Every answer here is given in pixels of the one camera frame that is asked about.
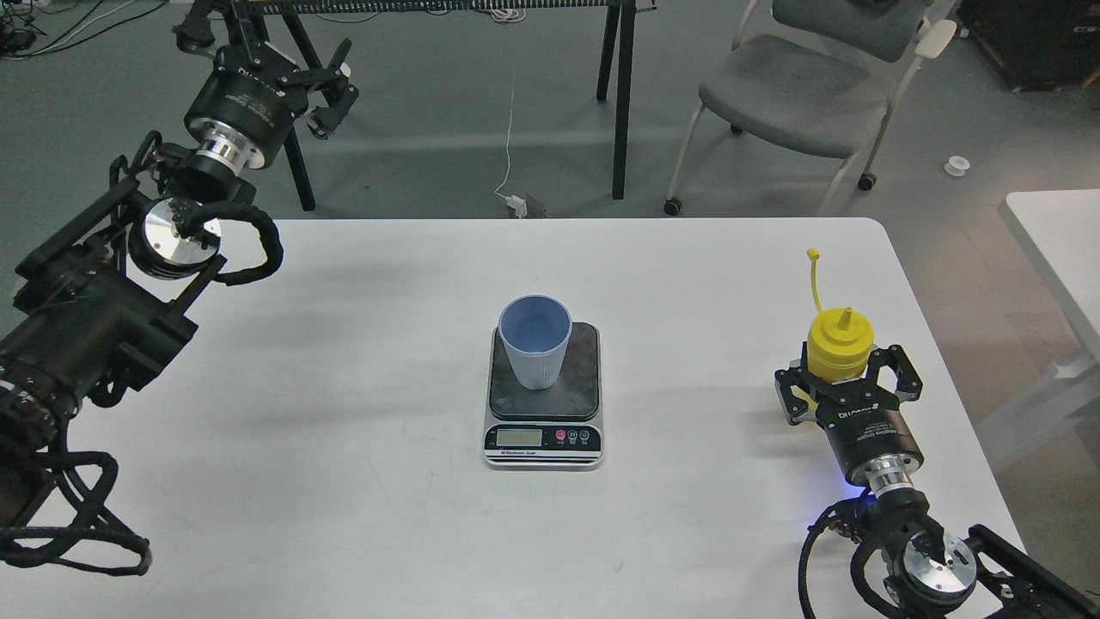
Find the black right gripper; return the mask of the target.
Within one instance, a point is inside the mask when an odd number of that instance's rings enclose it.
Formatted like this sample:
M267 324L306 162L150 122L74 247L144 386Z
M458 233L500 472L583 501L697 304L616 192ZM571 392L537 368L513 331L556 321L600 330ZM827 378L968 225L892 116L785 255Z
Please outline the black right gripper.
M877 387L883 367L895 376L893 393ZM787 424L816 420L849 485L873 493L912 488L911 475L925 458L900 413L900 401L919 400L924 383L905 349L894 344L870 352L864 386L855 382L833 385L813 375L801 361L774 372ZM865 393L872 397L867 399Z

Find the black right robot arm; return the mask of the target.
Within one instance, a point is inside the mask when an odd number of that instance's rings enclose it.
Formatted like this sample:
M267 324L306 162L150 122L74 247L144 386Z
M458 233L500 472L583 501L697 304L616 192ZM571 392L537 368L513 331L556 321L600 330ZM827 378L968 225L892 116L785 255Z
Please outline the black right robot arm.
M798 603L814 611L809 559L825 531L856 545L850 579L864 603L887 618L945 618L977 586L1000 603L997 618L1096 618L1097 604L986 526L952 537L930 516L911 475L923 465L919 443L901 414L923 383L904 349L873 349L861 377L828 383L810 369L803 350L774 373L787 423L813 420L828 438L845 480L858 497L833 502L809 527L798 557Z

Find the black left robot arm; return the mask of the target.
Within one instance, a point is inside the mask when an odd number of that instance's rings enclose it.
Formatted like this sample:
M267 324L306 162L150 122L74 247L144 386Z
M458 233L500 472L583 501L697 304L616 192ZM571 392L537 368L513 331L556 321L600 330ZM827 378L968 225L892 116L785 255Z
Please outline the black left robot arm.
M294 134L317 139L358 101L342 40L326 65L302 13L372 10L370 1L196 1L175 27L178 47L210 55L212 70L185 123L193 148L153 131L133 158L116 158L109 188L16 266L13 303L25 320L3 338L3 561L58 564L85 541L138 556L111 576L148 572L148 540L107 509L118 464L72 453L67 432L85 401L110 408L158 377L196 333L187 309L207 285L271 277L284 258L278 226L242 177L278 153L292 163L302 208L314 194ZM213 12L228 42L210 52Z

